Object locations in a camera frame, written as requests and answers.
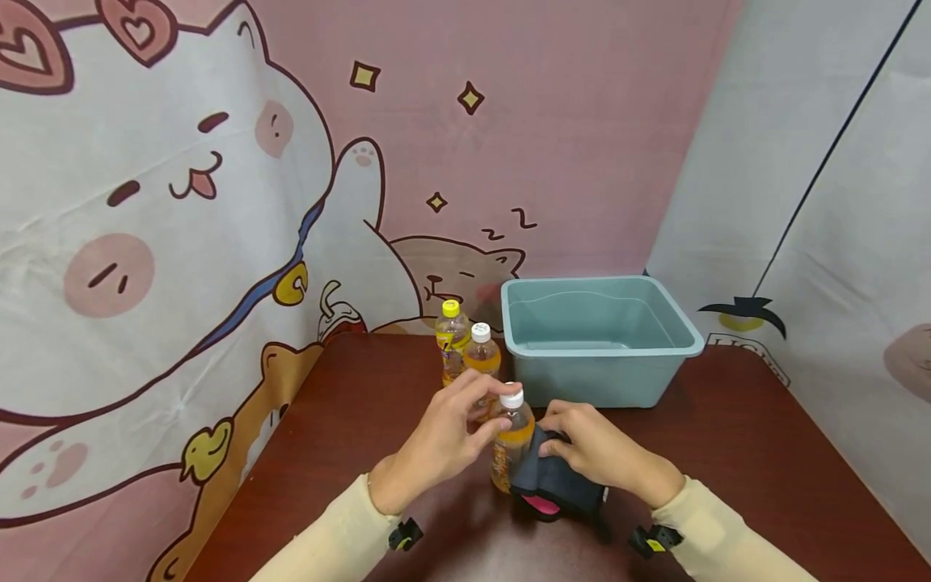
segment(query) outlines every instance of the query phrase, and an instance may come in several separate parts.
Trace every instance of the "cat ear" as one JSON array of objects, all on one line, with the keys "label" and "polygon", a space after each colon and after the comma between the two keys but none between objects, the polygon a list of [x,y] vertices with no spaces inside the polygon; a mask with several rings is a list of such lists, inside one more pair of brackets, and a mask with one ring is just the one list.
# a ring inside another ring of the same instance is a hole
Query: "cat ear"
[{"label": "cat ear", "polygon": [[117,42],[151,68],[174,48],[178,21],[160,0],[95,0],[97,12]]},{"label": "cat ear", "polygon": [[259,26],[259,19],[248,4],[233,3],[220,15],[219,20],[221,22],[216,34],[233,36],[237,42],[244,43],[246,47],[258,51],[263,56],[267,55],[265,35]]},{"label": "cat ear", "polygon": [[46,15],[27,0],[0,0],[0,88],[61,95],[73,86],[71,56]]},{"label": "cat ear", "polygon": [[493,250],[488,253],[488,256],[492,257],[497,263],[506,266],[510,271],[518,270],[518,267],[523,264],[524,257],[526,257],[524,251],[520,249]]}]

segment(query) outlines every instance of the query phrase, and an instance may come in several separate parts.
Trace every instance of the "black clip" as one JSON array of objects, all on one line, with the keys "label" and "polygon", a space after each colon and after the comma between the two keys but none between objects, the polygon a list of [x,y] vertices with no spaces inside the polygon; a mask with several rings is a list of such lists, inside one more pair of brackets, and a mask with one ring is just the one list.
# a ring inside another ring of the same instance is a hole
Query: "black clip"
[{"label": "black clip", "polygon": [[669,551],[681,544],[682,535],[665,525],[654,525],[649,532],[638,525],[630,533],[627,543],[645,560],[650,560],[654,554]]},{"label": "black clip", "polygon": [[388,547],[394,551],[408,551],[424,537],[424,532],[413,518],[402,521],[388,537]]}]

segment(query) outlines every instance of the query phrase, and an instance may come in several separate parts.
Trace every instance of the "white bottle cap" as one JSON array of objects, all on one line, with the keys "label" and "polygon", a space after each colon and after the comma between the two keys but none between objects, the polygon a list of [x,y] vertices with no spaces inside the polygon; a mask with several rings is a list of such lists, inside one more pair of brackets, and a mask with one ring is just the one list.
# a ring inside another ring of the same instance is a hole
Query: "white bottle cap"
[{"label": "white bottle cap", "polygon": [[487,323],[476,323],[472,326],[472,341],[476,344],[484,344],[492,339],[492,328]]},{"label": "white bottle cap", "polygon": [[502,394],[498,399],[508,410],[517,410],[523,405],[523,390],[518,390],[517,394]]}]

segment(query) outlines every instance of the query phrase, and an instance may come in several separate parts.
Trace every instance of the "heart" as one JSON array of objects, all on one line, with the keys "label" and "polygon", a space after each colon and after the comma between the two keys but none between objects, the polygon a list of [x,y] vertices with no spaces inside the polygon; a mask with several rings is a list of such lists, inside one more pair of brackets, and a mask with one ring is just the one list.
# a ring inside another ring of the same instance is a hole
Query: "heart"
[{"label": "heart", "polygon": [[48,74],[48,63],[46,62],[46,53],[39,48],[38,41],[29,31],[17,31],[19,41],[17,45],[11,46],[7,43],[0,44],[0,59],[19,65],[27,71],[34,71],[39,74]]},{"label": "heart", "polygon": [[142,66],[165,58],[178,41],[178,21],[160,0],[96,0],[110,34]]},{"label": "heart", "polygon": [[126,32],[129,34],[129,38],[132,39],[132,42],[136,43],[136,47],[138,47],[139,50],[145,49],[155,40],[155,32],[152,30],[152,25],[145,20],[122,19],[120,23],[123,24],[123,28],[126,29]]},{"label": "heart", "polygon": [[73,86],[71,57],[51,21],[26,0],[0,0],[0,88],[58,95]]}]

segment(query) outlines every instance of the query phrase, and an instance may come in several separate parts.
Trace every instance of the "beige sleeve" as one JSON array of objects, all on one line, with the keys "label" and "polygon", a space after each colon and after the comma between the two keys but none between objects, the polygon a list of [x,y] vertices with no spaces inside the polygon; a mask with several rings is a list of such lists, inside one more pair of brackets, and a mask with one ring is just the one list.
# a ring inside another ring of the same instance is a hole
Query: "beige sleeve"
[{"label": "beige sleeve", "polygon": [[383,558],[399,521],[378,512],[362,475],[251,582],[358,582]]},{"label": "beige sleeve", "polygon": [[686,478],[653,519],[682,535],[672,555],[696,582],[816,582],[699,481]]}]

